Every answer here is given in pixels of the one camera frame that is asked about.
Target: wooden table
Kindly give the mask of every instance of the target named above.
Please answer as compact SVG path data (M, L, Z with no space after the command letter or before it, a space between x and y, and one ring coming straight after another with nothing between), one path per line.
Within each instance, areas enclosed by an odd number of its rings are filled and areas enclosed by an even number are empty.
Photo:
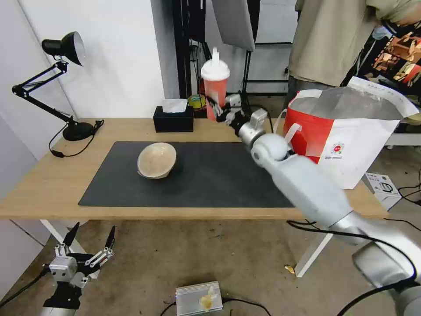
M0 219L41 219L61 242L67 229L56 219L302 219L296 208L135 208L88 207L78 202L115 141L239 141L233 130L224 124L196 119L193 133L155 133L152 119L106 119L85 152L71 158L46 154L14 190L0 202ZM88 140L68 142L61 139L54 149L72 154L82 149ZM360 182L347 190L351 206L366 217L383 218L387 211ZM309 249L315 257L323 243L321 236ZM75 252L84 252L75 241ZM315 259L304 258L304 264Z

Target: black desk lamp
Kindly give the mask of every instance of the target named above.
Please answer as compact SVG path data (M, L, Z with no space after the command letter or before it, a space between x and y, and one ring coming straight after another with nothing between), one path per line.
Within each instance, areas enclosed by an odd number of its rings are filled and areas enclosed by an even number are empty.
M77 122L73 119L72 115L56 110L55 108L51 108L29 95L33 90L38 89L51 80L54 80L62 74L66 73L68 63L61 59L62 56L65 56L75 64L82 66L82 63L85 59L85 48L79 33L68 33L63 37L62 40L45 39L41 43L41 46L44 52L53 56L54 59L57 60L57 63L32 77L31 79L26 80L24 83L14 86L12 88L12 92L18 97L21 97L31 102L32 104L35 104L37 107L65 121L67 123L67 127L63 130L64 139L74 141L83 140L89 136L93 136L102 124L96 124L94 127L89 123ZM34 82L35 79L49 73L55 68L60 70L60 72L54 74L52 77L46 80Z

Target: lamp shade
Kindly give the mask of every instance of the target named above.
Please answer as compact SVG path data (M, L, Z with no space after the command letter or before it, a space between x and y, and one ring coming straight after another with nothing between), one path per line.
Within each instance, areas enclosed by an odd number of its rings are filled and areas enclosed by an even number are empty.
M85 62L85 47L78 32L68 33L61 40L44 39L41 46L51 56L65 56L80 66Z

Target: lamp base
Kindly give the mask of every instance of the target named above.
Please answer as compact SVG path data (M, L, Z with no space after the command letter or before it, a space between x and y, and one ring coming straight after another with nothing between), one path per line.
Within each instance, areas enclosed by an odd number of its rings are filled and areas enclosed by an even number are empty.
M63 131L63 137L65 140L75 141L83 140L92 136L94 128L91 124L86 122L75 122L66 127Z

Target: bowl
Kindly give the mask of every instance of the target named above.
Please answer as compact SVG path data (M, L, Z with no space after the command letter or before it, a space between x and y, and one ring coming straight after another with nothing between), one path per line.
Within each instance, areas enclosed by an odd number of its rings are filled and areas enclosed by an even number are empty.
M137 158L137 173L149 179L168 176L174 167L177 153L168 143L153 143L146 146Z

